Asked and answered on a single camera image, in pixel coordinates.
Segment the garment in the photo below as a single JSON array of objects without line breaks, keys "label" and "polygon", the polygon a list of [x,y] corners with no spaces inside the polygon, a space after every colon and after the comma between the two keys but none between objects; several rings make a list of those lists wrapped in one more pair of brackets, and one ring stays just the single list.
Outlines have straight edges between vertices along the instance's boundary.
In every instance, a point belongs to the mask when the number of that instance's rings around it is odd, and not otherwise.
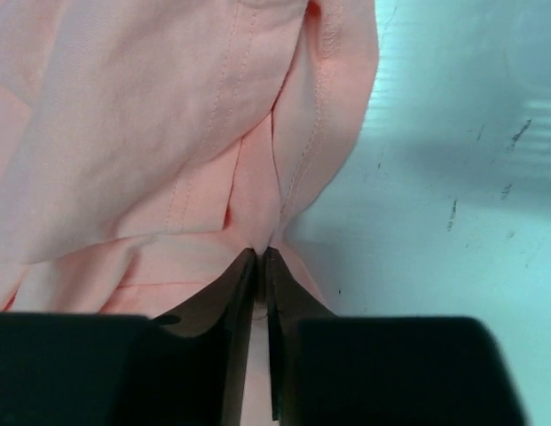
[{"label": "garment", "polygon": [[279,247],[350,152],[373,1],[0,5],[0,310],[168,310]]}]

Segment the black mark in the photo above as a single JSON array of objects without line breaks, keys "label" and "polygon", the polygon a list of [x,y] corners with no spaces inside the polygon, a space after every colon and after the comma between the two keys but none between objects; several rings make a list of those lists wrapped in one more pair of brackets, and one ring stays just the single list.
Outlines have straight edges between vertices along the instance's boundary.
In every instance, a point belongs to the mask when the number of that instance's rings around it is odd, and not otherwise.
[{"label": "black mark", "polygon": [[525,269],[528,269],[530,267],[531,262],[535,259],[535,257],[538,255],[539,251],[541,250],[541,246],[543,246],[543,242],[541,242],[538,247],[535,249],[535,251],[527,258],[525,261]]},{"label": "black mark", "polygon": [[516,148],[516,144],[517,144],[517,141],[520,140],[520,138],[522,137],[522,135],[525,133],[526,130],[528,130],[531,126],[531,118],[525,122],[525,124],[523,125],[523,127],[520,129],[520,131],[518,131],[513,137],[512,137],[512,143],[510,144],[510,146],[508,147],[508,149],[506,150],[508,153],[511,153],[512,151],[514,151],[514,148]]},{"label": "black mark", "polygon": [[512,190],[512,186],[514,186],[514,184],[509,184],[508,186],[506,186],[504,189],[502,189],[502,192],[500,193],[501,196],[500,196],[500,199],[502,201],[506,200],[509,196],[509,193],[510,191]]},{"label": "black mark", "polygon": [[476,137],[476,142],[478,142],[482,138],[482,132],[484,131],[485,124],[482,125],[480,128],[480,131],[478,132],[478,136]]},{"label": "black mark", "polygon": [[454,226],[454,219],[456,219],[456,204],[458,200],[455,198],[453,201],[453,207],[451,208],[451,217],[449,218],[449,223],[446,224],[446,231],[449,233]]},{"label": "black mark", "polygon": [[396,16],[397,11],[398,11],[398,7],[396,6],[395,9],[393,10],[393,13],[390,16],[390,19],[383,26],[382,43],[385,41],[385,36],[388,34],[388,28],[390,27],[390,23],[393,21],[393,18]]}]

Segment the stitching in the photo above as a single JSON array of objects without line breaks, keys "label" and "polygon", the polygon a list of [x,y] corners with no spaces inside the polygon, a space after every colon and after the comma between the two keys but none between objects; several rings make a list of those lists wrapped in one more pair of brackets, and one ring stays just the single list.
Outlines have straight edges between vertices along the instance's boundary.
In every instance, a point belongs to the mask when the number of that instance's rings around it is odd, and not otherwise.
[{"label": "stitching", "polygon": [[[257,9],[254,10],[254,13],[251,17],[251,22],[249,23],[248,47],[246,47],[246,53],[244,55],[243,61],[241,62],[240,74],[238,75],[238,82],[236,83],[236,88],[235,88],[235,91],[233,93],[233,98],[232,98],[232,102],[231,102],[231,105],[230,105],[230,109],[228,110],[228,114],[226,115],[226,117],[224,119],[224,123],[222,124],[222,129],[220,130],[220,135],[223,135],[226,128],[228,127],[228,122],[230,121],[230,118],[232,117],[233,108],[236,104],[236,100],[238,99],[238,96],[240,95],[240,88],[241,88],[241,84],[243,83],[243,76],[244,76],[246,67],[248,66],[249,53],[251,52],[251,44],[252,44],[251,42],[253,40],[254,33],[256,31],[256,29],[255,29],[256,17],[257,17]],[[212,152],[216,149],[216,147],[217,147],[217,141],[213,145]]]},{"label": "stitching", "polygon": [[[338,27],[342,22],[342,1],[340,4],[336,5],[333,10],[327,15],[327,17],[333,18],[334,22],[330,22],[327,25],[327,28],[323,30],[323,48],[321,54],[321,62],[324,62],[325,59],[330,59],[333,53],[340,48],[340,39],[336,39],[336,34],[338,32]],[[315,123],[312,128],[311,135],[309,137],[309,142],[304,148],[303,153],[301,154],[301,160],[297,165],[293,178],[291,179],[291,185],[289,187],[289,192],[287,194],[287,199],[283,204],[281,210],[281,221],[284,222],[289,212],[295,206],[296,200],[298,198],[298,186],[303,181],[307,172],[310,170],[314,159],[320,153],[322,146],[327,141],[327,106],[329,104],[329,94],[330,87],[328,86],[332,82],[332,77],[335,74],[335,63],[330,61],[327,64],[327,69],[323,69],[323,63],[319,65],[317,73],[317,85],[315,86],[315,99],[316,99],[316,118]],[[316,140],[315,137],[320,133],[320,140]]]},{"label": "stitching", "polygon": [[[226,52],[225,52],[225,55],[224,55],[224,62],[222,64],[222,74],[220,75],[220,84],[219,84],[218,91],[217,91],[217,94],[216,94],[216,99],[214,100],[214,106],[212,107],[212,113],[210,114],[208,125],[206,127],[206,131],[204,132],[204,138],[201,139],[201,141],[196,146],[196,149],[190,155],[190,157],[188,158],[186,163],[190,162],[200,152],[202,146],[208,140],[209,135],[210,135],[210,131],[212,130],[212,122],[214,121],[214,118],[216,117],[216,112],[217,112],[217,108],[218,108],[218,105],[219,105],[220,95],[222,93],[222,88],[224,87],[224,84],[225,84],[225,77],[226,77],[226,72],[227,72],[227,69],[228,69],[228,58],[230,57],[230,51],[232,50],[232,39],[233,39],[233,35],[235,34],[235,31],[236,31],[236,22],[238,20],[238,12],[239,11],[240,11],[240,2],[238,2],[236,4],[236,10],[233,13],[232,29],[230,30],[230,38],[228,39],[228,48],[226,49]],[[194,178],[194,174],[191,175],[191,177],[188,181],[188,191],[186,192],[185,206],[184,206],[183,213],[182,213],[182,216],[181,216],[181,225],[180,225],[181,232],[184,231],[184,229],[185,229],[185,215],[186,215],[186,211],[188,209],[188,202],[190,201],[190,196],[191,196],[191,192],[192,192],[192,189],[193,189],[193,178]],[[178,176],[177,179],[175,180],[175,186],[173,187],[172,195],[170,197],[169,209],[167,211],[167,221],[166,221],[166,225],[165,225],[165,232],[167,232],[167,233],[170,232],[170,214],[172,212],[172,206],[175,202],[175,198],[177,198],[177,189],[178,189],[178,182],[179,181],[180,181],[180,176]]]}]

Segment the pink fabric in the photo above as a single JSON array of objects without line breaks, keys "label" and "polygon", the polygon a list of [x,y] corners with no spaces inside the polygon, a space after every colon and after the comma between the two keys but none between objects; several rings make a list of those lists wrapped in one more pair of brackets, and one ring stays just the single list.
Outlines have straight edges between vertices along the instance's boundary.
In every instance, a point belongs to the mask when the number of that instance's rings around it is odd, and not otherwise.
[{"label": "pink fabric", "polygon": [[0,310],[154,316],[270,244],[319,296],[282,235],[376,65],[373,0],[0,0]]}]

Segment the light blue surface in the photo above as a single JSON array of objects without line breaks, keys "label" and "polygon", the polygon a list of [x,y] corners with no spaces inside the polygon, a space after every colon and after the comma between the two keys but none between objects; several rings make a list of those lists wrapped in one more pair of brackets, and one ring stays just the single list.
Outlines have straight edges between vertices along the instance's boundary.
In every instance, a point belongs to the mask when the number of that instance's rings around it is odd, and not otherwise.
[{"label": "light blue surface", "polygon": [[551,0],[377,14],[358,145],[288,236],[339,312],[482,320],[551,426]]}]

